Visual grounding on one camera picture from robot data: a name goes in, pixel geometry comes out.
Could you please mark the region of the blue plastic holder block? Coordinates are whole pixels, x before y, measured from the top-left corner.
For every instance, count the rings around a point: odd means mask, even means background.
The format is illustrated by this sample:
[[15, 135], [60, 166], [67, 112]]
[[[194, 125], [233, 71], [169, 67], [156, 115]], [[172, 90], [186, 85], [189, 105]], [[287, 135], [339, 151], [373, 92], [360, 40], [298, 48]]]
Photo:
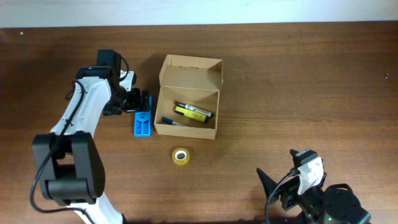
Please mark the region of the blue plastic holder block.
[[134, 118], [134, 136], [148, 138], [152, 136], [152, 96], [149, 97], [149, 111], [137, 112]]

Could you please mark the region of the yellow adhesive tape roll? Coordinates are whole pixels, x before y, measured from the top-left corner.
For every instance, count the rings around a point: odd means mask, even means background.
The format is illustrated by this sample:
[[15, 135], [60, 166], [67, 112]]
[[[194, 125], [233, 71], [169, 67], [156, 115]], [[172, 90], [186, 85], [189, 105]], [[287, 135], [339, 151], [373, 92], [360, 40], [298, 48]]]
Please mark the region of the yellow adhesive tape roll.
[[183, 147], [176, 148], [172, 153], [172, 160], [178, 166], [187, 164], [190, 160], [190, 153]]

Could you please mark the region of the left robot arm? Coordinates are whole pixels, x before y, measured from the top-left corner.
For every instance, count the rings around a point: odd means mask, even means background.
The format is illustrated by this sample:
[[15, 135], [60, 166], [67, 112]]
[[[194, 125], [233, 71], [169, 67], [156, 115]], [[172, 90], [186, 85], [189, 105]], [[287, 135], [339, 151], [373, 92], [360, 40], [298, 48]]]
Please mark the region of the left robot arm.
[[69, 104], [48, 134], [32, 142], [37, 173], [29, 193], [39, 213], [77, 213], [85, 223], [126, 223], [104, 191], [106, 174], [94, 142], [101, 116], [149, 112], [149, 92], [134, 87], [136, 74], [115, 50], [99, 50], [66, 95]]

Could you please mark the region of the blue whiteboard marker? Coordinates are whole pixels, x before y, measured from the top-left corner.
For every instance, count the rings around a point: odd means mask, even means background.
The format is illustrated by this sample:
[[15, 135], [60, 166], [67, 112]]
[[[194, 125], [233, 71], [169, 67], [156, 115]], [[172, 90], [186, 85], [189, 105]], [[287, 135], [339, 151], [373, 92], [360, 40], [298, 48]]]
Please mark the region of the blue whiteboard marker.
[[164, 116], [162, 117], [162, 121], [163, 121], [164, 123], [166, 123], [166, 124], [169, 124], [169, 125], [184, 127], [183, 124], [180, 124], [180, 123], [178, 123], [178, 122], [176, 122], [176, 121], [174, 121], [174, 120], [172, 120], [172, 119], [166, 118], [166, 117], [164, 117]]

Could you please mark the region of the black whiteboard marker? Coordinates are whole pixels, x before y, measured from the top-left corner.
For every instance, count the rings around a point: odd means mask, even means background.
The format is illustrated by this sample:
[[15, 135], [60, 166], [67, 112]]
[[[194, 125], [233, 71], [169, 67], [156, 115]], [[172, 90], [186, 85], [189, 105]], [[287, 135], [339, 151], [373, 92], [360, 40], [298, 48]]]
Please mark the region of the black whiteboard marker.
[[199, 109], [199, 108], [197, 108], [195, 106], [192, 106], [192, 105], [189, 105], [189, 104], [186, 104], [186, 103], [182, 103], [180, 101], [175, 101], [174, 103], [175, 103], [176, 106], [185, 108], [185, 109], [190, 110], [190, 111], [194, 111], [196, 113], [200, 113], [200, 114], [206, 115], [209, 118], [214, 117], [214, 114], [212, 112], [209, 112], [209, 111], [206, 111], [206, 110], [203, 110], [203, 109]]

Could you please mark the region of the yellow highlighter pen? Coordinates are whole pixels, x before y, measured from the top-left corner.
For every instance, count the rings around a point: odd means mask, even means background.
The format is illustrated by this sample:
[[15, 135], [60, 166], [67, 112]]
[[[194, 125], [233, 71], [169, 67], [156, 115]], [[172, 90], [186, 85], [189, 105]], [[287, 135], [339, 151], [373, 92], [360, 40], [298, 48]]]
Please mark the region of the yellow highlighter pen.
[[207, 117], [207, 115], [201, 114], [201, 113], [197, 113], [179, 106], [176, 106], [174, 109], [174, 112], [180, 115], [183, 115], [185, 117], [188, 117], [190, 119], [194, 119], [195, 121], [199, 121], [202, 123], [207, 123], [209, 120], [209, 117]]

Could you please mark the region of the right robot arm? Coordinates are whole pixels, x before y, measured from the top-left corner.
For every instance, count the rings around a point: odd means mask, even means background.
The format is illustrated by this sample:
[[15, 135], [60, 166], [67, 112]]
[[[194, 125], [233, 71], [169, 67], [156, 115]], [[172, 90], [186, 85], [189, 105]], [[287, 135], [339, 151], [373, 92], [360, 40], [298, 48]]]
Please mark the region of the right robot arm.
[[[306, 149], [290, 150], [293, 168], [276, 182], [260, 168], [256, 172], [266, 195], [266, 223], [299, 224], [370, 224], [371, 214], [365, 210], [348, 184], [335, 184], [323, 190], [326, 179], [323, 159], [317, 152]], [[299, 206], [296, 217], [270, 218], [269, 207], [280, 201], [284, 211]]]

